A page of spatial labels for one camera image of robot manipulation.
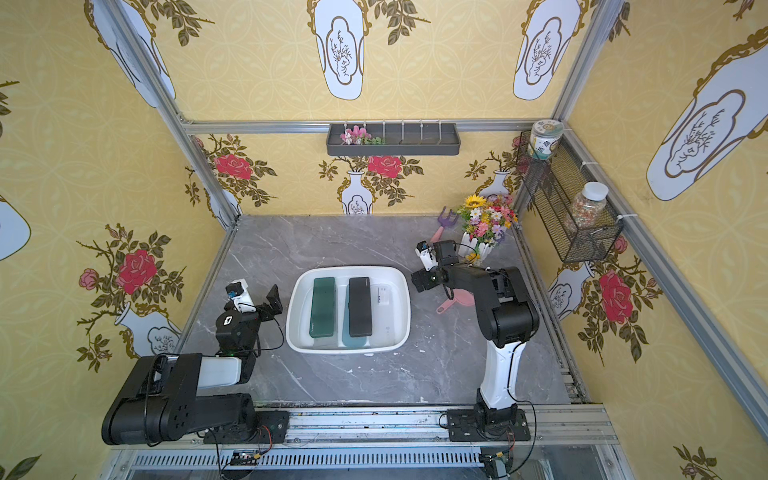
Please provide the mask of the purple pink garden fork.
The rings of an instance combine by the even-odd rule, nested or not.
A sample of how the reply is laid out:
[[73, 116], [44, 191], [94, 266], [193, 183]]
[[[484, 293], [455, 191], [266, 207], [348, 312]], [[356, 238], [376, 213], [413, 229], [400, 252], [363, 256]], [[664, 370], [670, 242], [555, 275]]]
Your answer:
[[437, 217], [438, 221], [438, 229], [433, 234], [433, 236], [430, 239], [431, 243], [439, 242], [441, 239], [441, 236], [446, 228], [450, 228], [454, 226], [459, 218], [459, 214], [457, 212], [454, 212], [452, 209], [447, 210], [446, 208], [443, 208], [441, 213]]

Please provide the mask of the teal translucent pencil case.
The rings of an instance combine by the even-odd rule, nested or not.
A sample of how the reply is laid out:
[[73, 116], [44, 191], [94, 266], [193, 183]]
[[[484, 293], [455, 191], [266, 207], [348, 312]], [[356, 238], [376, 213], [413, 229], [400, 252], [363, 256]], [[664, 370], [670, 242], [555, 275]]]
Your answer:
[[348, 309], [348, 292], [349, 288], [347, 286], [347, 292], [344, 302], [344, 320], [343, 320], [343, 329], [342, 329], [342, 343], [345, 347], [349, 349], [359, 349], [366, 345], [367, 337], [358, 337], [353, 338], [349, 334], [349, 309]]

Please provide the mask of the white fence flower planter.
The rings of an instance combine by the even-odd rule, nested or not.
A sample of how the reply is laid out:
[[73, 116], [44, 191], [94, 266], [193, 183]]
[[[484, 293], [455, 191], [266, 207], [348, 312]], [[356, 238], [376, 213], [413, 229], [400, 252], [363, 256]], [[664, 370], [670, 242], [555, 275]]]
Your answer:
[[463, 221], [458, 255], [466, 262], [480, 266], [493, 248], [506, 238], [507, 232], [518, 223], [513, 203], [511, 195], [467, 197], [458, 210]]

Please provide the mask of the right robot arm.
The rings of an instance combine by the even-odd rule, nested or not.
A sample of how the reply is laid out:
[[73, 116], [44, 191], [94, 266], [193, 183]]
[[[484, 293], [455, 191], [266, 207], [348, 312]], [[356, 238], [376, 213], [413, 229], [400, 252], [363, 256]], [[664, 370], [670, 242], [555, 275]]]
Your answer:
[[516, 392], [522, 354], [538, 332], [540, 317], [532, 305], [522, 274], [515, 267], [483, 269], [464, 263], [454, 241], [415, 247], [423, 268], [411, 274], [419, 292], [441, 286], [446, 296], [457, 291], [472, 294], [478, 327], [487, 340], [483, 380], [469, 424], [477, 435], [492, 438], [510, 429], [518, 419]]

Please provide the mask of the dark green pencil case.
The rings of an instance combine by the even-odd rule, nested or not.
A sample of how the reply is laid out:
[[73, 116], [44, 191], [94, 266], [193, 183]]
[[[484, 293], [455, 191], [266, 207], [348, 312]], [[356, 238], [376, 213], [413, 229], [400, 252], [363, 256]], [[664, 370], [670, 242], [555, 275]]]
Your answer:
[[313, 339], [334, 335], [336, 325], [336, 282], [333, 277], [316, 278], [313, 283], [309, 334]]

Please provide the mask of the clear jar white lid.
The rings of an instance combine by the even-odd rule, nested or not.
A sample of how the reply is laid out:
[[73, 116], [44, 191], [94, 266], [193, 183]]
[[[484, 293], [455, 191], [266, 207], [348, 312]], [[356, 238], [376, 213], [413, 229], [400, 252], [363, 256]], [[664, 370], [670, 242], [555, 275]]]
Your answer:
[[607, 204], [608, 193], [609, 189], [605, 184], [587, 182], [571, 203], [566, 228], [576, 232], [594, 226]]

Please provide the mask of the white storage box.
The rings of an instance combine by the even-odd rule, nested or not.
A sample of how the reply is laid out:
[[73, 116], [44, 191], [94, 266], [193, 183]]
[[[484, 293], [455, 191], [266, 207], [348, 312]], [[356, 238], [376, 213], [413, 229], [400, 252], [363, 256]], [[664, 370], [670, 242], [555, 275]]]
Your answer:
[[303, 354], [373, 354], [400, 348], [410, 327], [408, 284], [399, 270], [327, 267], [309, 270], [296, 281], [286, 338]]

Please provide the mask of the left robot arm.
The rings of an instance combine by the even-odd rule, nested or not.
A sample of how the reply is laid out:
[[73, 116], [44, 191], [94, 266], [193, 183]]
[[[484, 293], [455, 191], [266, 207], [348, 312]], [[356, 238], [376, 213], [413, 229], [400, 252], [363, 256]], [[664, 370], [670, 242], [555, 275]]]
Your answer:
[[213, 392], [250, 380], [264, 351], [260, 328], [283, 312], [279, 288], [272, 286], [262, 304], [253, 302], [245, 280], [225, 291], [228, 301], [215, 322], [216, 354], [141, 357], [104, 417], [105, 444], [155, 446], [189, 434], [202, 434], [207, 443], [284, 442], [288, 412], [259, 412], [247, 393]]

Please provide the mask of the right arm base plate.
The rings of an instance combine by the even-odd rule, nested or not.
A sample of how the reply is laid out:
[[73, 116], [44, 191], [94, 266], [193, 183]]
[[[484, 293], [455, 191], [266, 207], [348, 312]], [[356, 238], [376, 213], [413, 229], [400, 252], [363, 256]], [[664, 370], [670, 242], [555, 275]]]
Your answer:
[[525, 412], [517, 406], [449, 410], [444, 426], [452, 442], [529, 441], [532, 437]]

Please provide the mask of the clear rounded pencil case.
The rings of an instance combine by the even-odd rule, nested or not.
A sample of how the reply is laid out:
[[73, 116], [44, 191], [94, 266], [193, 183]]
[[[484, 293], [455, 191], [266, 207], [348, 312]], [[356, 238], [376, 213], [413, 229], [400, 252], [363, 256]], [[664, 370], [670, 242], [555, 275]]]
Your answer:
[[389, 346], [395, 339], [393, 290], [385, 284], [371, 286], [372, 335], [373, 347]]

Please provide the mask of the small circuit board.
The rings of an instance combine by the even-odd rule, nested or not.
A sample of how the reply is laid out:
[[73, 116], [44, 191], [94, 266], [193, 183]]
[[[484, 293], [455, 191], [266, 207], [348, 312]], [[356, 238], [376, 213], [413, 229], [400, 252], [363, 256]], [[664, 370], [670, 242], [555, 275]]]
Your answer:
[[255, 467], [262, 454], [258, 450], [235, 450], [229, 461], [230, 467]]

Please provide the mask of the small pink shelf flowers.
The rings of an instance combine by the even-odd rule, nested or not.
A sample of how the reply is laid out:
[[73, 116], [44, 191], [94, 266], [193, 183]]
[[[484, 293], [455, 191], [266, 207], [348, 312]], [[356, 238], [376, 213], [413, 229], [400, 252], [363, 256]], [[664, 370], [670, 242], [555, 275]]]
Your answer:
[[346, 128], [339, 135], [343, 145], [383, 145], [384, 140], [380, 136], [373, 136], [365, 127], [354, 125], [352, 128]]

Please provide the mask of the pink hand broom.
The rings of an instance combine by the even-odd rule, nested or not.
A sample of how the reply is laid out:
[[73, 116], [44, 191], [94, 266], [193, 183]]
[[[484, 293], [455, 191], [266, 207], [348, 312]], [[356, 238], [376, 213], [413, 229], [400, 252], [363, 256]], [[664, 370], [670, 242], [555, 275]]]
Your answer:
[[455, 305], [461, 305], [465, 307], [472, 307], [475, 305], [474, 296], [471, 292], [463, 289], [455, 289], [452, 292], [452, 297], [444, 301], [437, 309], [437, 314], [446, 313], [451, 307]]

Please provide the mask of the grey wall shelf tray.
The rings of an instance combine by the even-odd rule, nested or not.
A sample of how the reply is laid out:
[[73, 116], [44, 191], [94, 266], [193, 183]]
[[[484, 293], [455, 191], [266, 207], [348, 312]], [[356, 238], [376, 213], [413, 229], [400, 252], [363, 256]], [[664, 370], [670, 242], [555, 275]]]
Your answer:
[[[383, 145], [343, 145], [339, 135], [354, 125], [380, 136]], [[455, 123], [436, 121], [343, 122], [332, 123], [326, 136], [330, 156], [456, 156], [461, 138]]]

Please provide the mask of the white lidded patterned jar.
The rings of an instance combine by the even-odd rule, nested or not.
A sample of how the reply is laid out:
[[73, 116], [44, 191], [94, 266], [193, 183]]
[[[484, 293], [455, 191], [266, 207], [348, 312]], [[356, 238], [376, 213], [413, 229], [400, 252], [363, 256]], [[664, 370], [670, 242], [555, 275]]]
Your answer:
[[528, 155], [536, 160], [547, 160], [556, 151], [564, 133], [564, 124], [553, 119], [536, 121], [528, 140]]

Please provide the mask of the black pencil case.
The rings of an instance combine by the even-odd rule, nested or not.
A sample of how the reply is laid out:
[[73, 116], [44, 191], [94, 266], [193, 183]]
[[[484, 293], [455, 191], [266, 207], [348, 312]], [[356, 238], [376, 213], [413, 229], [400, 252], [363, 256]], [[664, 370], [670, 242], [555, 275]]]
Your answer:
[[349, 334], [353, 338], [370, 336], [373, 332], [370, 278], [351, 278], [348, 288]]

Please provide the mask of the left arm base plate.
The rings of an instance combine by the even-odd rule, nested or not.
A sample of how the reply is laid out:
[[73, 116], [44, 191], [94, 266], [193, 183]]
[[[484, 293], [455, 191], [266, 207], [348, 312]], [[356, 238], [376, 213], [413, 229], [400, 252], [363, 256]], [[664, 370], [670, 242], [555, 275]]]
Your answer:
[[216, 427], [203, 437], [205, 444], [282, 444], [289, 426], [288, 411], [250, 411], [237, 424]]

